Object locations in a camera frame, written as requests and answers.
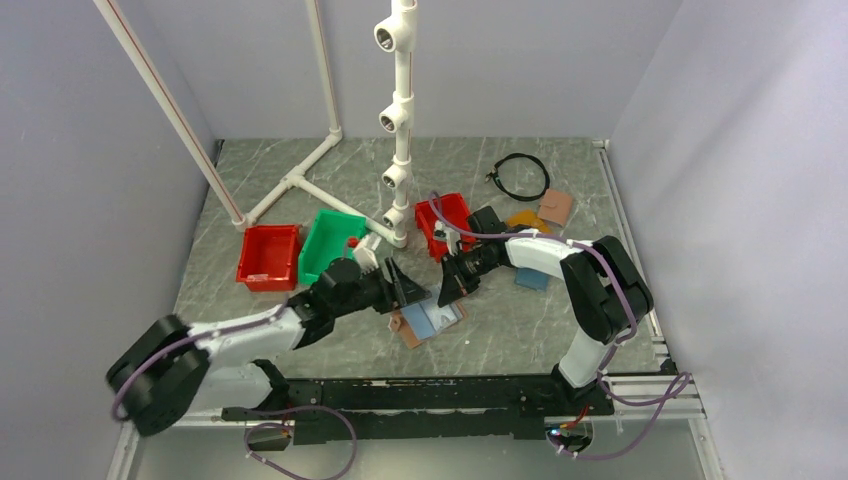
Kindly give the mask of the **brown card holder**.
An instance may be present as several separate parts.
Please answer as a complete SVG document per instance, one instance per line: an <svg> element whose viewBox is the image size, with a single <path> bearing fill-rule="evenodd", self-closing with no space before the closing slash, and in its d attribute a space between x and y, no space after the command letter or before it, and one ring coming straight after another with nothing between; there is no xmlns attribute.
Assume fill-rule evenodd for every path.
<svg viewBox="0 0 848 480"><path fill-rule="evenodd" d="M408 349L415 349L421 344L427 342L429 339L438 336L433 336L424 341L417 340L412 333L411 328L407 325L404 317L400 313L400 310L396 310L390 314L388 328L404 342Z"/></svg>

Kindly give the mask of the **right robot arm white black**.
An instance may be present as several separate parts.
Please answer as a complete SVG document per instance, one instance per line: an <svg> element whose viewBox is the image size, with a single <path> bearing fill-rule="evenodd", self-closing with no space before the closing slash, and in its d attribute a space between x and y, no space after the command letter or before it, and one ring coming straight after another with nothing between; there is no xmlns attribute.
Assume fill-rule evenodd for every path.
<svg viewBox="0 0 848 480"><path fill-rule="evenodd" d="M509 227L491 207L467 218L465 233L476 243L441 259L439 306L479 288L483 275L499 267L530 269L562 280L579 329L552 370L551 401L574 415L599 384L614 347L631 338L655 305L644 278L614 236L595 241L564 239L532 227Z"/></svg>

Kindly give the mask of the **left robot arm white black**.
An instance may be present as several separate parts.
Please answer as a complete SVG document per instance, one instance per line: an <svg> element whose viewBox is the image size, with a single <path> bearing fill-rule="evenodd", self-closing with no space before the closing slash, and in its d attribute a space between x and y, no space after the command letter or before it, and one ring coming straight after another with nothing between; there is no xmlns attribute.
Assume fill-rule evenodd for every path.
<svg viewBox="0 0 848 480"><path fill-rule="evenodd" d="M166 315L108 369L110 415L132 423L143 437L213 408L244 408L275 419L288 402L285 378L272 364L277 356L318 342L346 315L390 313L430 296L391 258L368 272L338 258L307 289L260 313L210 323Z"/></svg>

